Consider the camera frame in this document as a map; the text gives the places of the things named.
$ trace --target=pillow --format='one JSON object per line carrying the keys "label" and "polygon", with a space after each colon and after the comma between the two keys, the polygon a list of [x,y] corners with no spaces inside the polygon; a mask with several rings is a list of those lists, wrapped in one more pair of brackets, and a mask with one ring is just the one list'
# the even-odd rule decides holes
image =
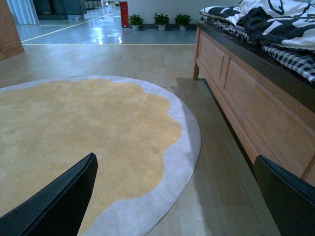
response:
{"label": "pillow", "polygon": [[233,25],[242,18],[239,6],[209,6],[199,12],[204,17],[227,21]]}
{"label": "pillow", "polygon": [[287,48],[315,50],[315,4],[290,0],[243,0],[246,33]]}

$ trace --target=laminate floor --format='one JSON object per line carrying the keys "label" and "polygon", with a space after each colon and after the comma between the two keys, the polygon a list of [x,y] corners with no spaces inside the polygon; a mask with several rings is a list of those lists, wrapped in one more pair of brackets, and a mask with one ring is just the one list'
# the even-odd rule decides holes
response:
{"label": "laminate floor", "polygon": [[[63,31],[62,37],[66,38],[66,30]],[[181,37],[176,34],[174,37],[178,39],[166,40],[165,44],[151,41],[146,43],[148,45],[94,44],[89,39],[51,45],[52,39],[42,36],[38,44],[32,40],[24,42],[27,44],[25,53],[0,61],[0,87],[56,77],[116,75],[145,80],[168,89],[196,116],[202,146],[198,165],[187,187],[148,235],[279,236],[258,185],[214,98],[204,81],[192,80],[194,41],[181,45],[178,43]]]}

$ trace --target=white wall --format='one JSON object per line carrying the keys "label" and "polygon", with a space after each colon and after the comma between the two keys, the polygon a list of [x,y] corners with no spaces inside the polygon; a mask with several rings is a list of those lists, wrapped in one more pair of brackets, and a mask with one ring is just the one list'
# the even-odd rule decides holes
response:
{"label": "white wall", "polygon": [[145,24],[153,24],[154,13],[168,15],[174,23],[177,14],[188,14],[196,23],[200,20],[199,10],[207,6],[239,6],[239,0],[127,0],[129,16],[139,14]]}

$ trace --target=dark furniture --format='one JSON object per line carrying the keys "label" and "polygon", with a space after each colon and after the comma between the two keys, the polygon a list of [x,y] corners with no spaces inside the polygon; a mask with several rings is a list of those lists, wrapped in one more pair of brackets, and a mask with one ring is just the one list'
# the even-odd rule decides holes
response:
{"label": "dark furniture", "polygon": [[92,195],[96,172],[96,155],[91,153],[2,216],[0,235],[76,236]]}
{"label": "dark furniture", "polygon": [[260,155],[254,174],[281,235],[315,235],[315,187]]}
{"label": "dark furniture", "polygon": [[40,20],[84,19],[85,0],[33,0]]}

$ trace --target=checkered fabric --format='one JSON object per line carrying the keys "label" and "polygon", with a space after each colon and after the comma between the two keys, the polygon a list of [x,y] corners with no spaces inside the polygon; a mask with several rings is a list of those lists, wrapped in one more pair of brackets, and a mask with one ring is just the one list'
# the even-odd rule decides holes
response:
{"label": "checkered fabric", "polygon": [[315,54],[289,50],[266,42],[262,44],[262,49],[285,67],[315,84]]}
{"label": "checkered fabric", "polygon": [[232,35],[235,35],[236,37],[242,38],[246,40],[249,44],[256,46],[259,44],[258,40],[251,39],[247,33],[245,32],[245,28],[242,26],[234,26],[228,22],[222,21],[222,20],[215,20],[212,18],[204,18],[206,22],[209,24],[229,33]]}

